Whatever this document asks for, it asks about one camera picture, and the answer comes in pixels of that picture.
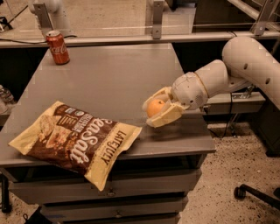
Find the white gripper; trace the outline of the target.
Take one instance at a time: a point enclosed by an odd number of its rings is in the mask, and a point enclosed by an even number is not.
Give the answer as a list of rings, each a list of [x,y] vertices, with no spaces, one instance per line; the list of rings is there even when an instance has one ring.
[[[172,95],[176,103],[168,101]],[[200,77],[196,73],[189,72],[178,77],[171,87],[163,87],[149,97],[143,103],[142,110],[145,111],[148,105],[156,99],[166,103],[157,114],[148,117],[146,123],[153,128],[162,127],[178,120],[186,108],[195,110],[204,106],[208,100],[208,94]]]

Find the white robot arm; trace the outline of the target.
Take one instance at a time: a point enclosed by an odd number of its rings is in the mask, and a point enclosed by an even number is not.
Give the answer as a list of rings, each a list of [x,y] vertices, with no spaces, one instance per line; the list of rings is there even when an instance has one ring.
[[[253,84],[280,108],[280,64],[257,40],[231,38],[216,59],[195,72],[179,76],[169,87],[163,87],[143,104],[153,127],[178,120],[185,111],[198,109],[209,98],[232,93]]]

